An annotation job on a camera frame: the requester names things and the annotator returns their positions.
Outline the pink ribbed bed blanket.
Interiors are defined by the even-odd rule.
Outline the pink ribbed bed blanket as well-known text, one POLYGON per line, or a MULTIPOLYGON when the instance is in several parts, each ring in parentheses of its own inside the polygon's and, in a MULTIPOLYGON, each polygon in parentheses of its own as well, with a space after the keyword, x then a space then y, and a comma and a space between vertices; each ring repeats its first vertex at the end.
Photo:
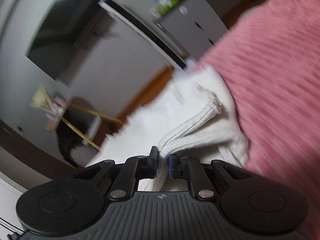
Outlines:
POLYGON ((201 57, 207 65, 234 98, 247 169, 304 194, 301 232, 319 239, 319 0, 267 0, 201 57))

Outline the white tower fan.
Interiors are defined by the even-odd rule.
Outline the white tower fan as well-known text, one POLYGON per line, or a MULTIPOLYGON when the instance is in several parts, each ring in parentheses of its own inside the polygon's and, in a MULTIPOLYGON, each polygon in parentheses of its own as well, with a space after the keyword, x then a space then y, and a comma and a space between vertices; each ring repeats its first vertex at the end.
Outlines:
POLYGON ((114 0, 100 0, 98 3, 112 18, 120 20, 133 29, 139 36, 161 54, 178 71, 187 71, 196 66, 196 61, 191 57, 183 59, 178 53, 170 48, 153 30, 145 25, 132 12, 119 5, 114 0))

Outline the yellow legged side table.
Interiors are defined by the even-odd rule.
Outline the yellow legged side table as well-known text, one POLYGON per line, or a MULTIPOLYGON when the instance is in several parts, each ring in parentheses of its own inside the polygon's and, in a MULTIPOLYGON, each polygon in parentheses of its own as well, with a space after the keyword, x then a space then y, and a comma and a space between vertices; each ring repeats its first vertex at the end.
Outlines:
POLYGON ((110 132, 123 124, 120 119, 99 113, 93 109, 79 106, 59 97, 53 100, 53 109, 46 114, 46 130, 57 132, 58 129, 71 131, 63 139, 81 139, 81 144, 99 150, 98 134, 102 129, 110 132))

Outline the wrapped flower bouquet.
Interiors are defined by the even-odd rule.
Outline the wrapped flower bouquet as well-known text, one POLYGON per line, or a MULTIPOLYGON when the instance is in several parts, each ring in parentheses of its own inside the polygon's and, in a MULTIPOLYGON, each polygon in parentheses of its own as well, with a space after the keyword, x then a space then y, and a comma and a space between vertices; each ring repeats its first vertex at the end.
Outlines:
POLYGON ((50 112, 54 110, 55 102, 43 85, 39 84, 29 106, 50 112))

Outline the grey drawer cabinet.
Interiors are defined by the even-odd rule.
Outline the grey drawer cabinet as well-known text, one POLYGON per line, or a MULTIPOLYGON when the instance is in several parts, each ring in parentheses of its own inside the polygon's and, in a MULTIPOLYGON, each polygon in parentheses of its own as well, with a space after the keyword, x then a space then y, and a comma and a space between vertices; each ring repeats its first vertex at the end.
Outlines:
POLYGON ((161 17, 157 25, 196 60, 228 31, 206 0, 184 0, 161 17))

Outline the green snack packets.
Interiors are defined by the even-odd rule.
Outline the green snack packets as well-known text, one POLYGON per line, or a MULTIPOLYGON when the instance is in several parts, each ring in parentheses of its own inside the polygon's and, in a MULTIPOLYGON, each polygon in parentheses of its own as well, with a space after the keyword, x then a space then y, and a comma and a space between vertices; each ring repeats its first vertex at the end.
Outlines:
POLYGON ((163 5, 159 5, 156 9, 158 15, 165 15, 167 12, 171 11, 176 5, 178 5, 179 0, 170 0, 163 5))

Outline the wall mounted black television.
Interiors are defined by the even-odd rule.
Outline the wall mounted black television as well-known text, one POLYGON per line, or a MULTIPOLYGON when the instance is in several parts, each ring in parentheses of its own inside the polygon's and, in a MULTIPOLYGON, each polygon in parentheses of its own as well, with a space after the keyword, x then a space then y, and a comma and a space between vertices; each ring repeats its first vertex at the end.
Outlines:
POLYGON ((110 36, 115 20, 99 5, 100 0, 55 0, 44 16, 27 58, 51 79, 69 82, 78 70, 80 53, 87 55, 110 36))

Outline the white ribbed knit sweater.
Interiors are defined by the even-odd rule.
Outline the white ribbed knit sweater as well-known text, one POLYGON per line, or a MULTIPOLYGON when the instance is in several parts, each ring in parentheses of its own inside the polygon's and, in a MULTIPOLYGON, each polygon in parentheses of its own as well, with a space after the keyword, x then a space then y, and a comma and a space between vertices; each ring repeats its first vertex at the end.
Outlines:
POLYGON ((90 164, 106 159, 124 163, 159 150, 155 179, 143 179, 140 191, 159 191, 169 176, 171 154, 190 154, 202 163, 220 159, 243 167, 248 140, 242 133, 233 98, 220 74, 206 65, 170 80, 151 102, 137 108, 126 124, 108 135, 90 164))

